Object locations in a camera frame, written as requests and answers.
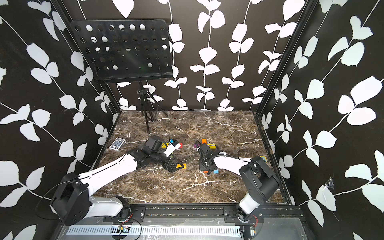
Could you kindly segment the long yellow block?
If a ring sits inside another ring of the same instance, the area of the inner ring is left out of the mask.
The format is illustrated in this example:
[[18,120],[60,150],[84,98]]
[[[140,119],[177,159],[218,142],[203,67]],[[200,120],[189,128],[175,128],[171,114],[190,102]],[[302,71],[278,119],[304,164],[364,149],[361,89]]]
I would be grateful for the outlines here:
[[187,168],[186,164],[177,164],[177,170],[182,170],[182,169],[186,169],[186,168]]

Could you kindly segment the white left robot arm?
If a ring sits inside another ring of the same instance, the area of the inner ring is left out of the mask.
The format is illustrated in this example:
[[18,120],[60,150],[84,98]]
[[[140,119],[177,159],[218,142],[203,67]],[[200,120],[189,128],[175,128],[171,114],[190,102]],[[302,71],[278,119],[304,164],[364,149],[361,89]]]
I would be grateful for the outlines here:
[[66,174],[58,184],[50,205],[65,226],[91,217],[112,217],[119,223],[128,222],[133,211],[123,197],[101,198],[95,197],[94,193],[152,163],[161,164],[170,173],[183,169],[185,165],[173,155],[181,146],[175,139],[166,142],[161,137],[150,136],[143,145],[127,151],[111,163],[80,175]]

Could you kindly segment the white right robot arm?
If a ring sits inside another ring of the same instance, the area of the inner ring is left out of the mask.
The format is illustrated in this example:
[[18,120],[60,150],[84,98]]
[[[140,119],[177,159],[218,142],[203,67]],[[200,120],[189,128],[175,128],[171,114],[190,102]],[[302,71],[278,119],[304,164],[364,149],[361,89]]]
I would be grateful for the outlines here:
[[242,223],[256,217],[254,211],[263,205],[280,188],[281,181],[261,156],[254,158],[235,157],[215,147],[211,149],[206,143],[198,140],[194,148],[199,153],[201,171],[208,174],[216,170],[227,170],[242,178],[247,193],[237,204],[237,218]]

